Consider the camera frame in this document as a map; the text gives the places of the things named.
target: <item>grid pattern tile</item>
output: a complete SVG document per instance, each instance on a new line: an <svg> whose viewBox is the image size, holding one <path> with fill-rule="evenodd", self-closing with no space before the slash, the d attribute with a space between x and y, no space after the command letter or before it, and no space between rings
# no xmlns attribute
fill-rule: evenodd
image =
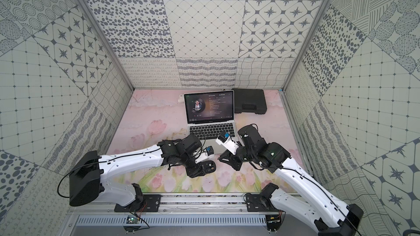
<svg viewBox="0 0 420 236"><path fill-rule="evenodd" d="M235 87L280 89L294 59L238 59Z"/></svg>
<svg viewBox="0 0 420 236"><path fill-rule="evenodd" d="M322 99L361 163L420 136L420 82L369 39Z"/></svg>
<svg viewBox="0 0 420 236"><path fill-rule="evenodd" d="M0 57L1 147L42 163L86 95L29 38Z"/></svg>

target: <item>polka dot pattern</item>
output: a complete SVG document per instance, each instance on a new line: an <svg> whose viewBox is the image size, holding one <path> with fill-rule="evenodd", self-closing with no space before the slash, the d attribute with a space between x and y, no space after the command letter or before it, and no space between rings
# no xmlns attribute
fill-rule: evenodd
<svg viewBox="0 0 420 236"><path fill-rule="evenodd" d="M330 5L302 60L321 96L365 38L366 35L361 30Z"/></svg>
<svg viewBox="0 0 420 236"><path fill-rule="evenodd" d="M118 57L174 57L162 0L87 0Z"/></svg>

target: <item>star pattern tile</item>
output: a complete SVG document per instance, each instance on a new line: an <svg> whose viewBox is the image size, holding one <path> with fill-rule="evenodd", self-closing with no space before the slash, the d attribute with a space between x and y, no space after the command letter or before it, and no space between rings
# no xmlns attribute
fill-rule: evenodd
<svg viewBox="0 0 420 236"><path fill-rule="evenodd" d="M33 38L86 96L109 66L108 55L77 6L35 33Z"/></svg>
<svg viewBox="0 0 420 236"><path fill-rule="evenodd" d="M246 0L239 57L296 58L319 4L316 0Z"/></svg>

